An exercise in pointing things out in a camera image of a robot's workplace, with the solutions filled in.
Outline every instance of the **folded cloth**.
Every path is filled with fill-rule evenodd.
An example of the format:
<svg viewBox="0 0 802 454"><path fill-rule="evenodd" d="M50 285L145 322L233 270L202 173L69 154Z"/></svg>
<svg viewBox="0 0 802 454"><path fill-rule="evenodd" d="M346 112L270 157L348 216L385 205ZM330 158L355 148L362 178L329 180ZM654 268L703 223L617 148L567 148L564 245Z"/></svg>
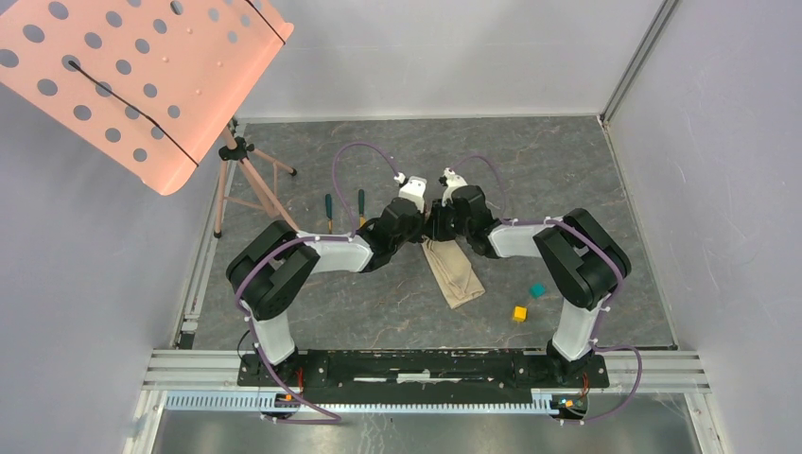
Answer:
<svg viewBox="0 0 802 454"><path fill-rule="evenodd" d="M431 272L452 309L484 294L484 286L456 241L427 239L423 246Z"/></svg>

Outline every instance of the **orange perforated panel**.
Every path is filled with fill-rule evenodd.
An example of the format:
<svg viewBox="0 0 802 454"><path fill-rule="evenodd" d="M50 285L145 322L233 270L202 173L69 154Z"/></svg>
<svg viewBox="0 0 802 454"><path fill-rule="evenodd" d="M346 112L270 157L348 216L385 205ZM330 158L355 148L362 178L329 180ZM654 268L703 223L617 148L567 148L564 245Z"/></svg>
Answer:
<svg viewBox="0 0 802 454"><path fill-rule="evenodd" d="M19 0L0 16L0 81L171 194L292 32L252 1L272 29L246 0Z"/></svg>

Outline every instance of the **yellow block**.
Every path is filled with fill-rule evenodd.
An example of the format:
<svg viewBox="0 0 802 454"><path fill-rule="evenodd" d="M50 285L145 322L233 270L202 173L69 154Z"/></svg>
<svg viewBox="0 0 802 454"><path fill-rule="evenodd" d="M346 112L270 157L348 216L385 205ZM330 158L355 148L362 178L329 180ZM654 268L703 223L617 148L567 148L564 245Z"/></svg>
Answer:
<svg viewBox="0 0 802 454"><path fill-rule="evenodd" d="M523 322L526 320L526 307L516 306L513 312L513 320Z"/></svg>

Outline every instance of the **wall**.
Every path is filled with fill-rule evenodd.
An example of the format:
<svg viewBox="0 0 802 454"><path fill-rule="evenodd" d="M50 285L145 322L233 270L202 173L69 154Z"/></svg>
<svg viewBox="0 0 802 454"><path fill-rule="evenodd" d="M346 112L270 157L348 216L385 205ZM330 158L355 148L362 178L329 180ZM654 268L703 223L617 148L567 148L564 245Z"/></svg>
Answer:
<svg viewBox="0 0 802 454"><path fill-rule="evenodd" d="M660 0L273 0L295 25L243 117L593 114Z"/></svg>
<svg viewBox="0 0 802 454"><path fill-rule="evenodd" d="M158 196L0 84L0 452L120 452L183 302L209 154Z"/></svg>
<svg viewBox="0 0 802 454"><path fill-rule="evenodd" d="M797 452L802 3L682 2L612 139L737 453Z"/></svg>

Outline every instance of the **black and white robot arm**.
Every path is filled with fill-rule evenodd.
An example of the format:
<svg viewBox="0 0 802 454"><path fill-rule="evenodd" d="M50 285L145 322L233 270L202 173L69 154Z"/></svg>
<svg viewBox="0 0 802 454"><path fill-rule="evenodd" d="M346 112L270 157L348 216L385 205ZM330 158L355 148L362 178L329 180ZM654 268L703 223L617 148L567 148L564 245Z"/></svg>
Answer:
<svg viewBox="0 0 802 454"><path fill-rule="evenodd" d="M428 217L426 181L410 177L381 216L368 220L354 236L295 232L279 220L231 263L226 276L237 289L256 263L282 244L295 238L314 238L279 254L277 258L284 263L275 269L266 266L242 293L241 304L253 317L254 334L270 363L277 364L295 351L287 308L311 274L374 271L386 265L405 243L421 242L424 237L448 241L457 236L464 236L475 253L488 258L542 258L564 297L560 324L547 353L564 371L592 355L590 337L602 302L617 285L610 267L577 238L553 225L524 225L495 218L481 188L449 169L440 183L445 186L443 198L432 203ZM587 211L575 209L557 219L601 248L622 276L629 274L626 254Z"/></svg>

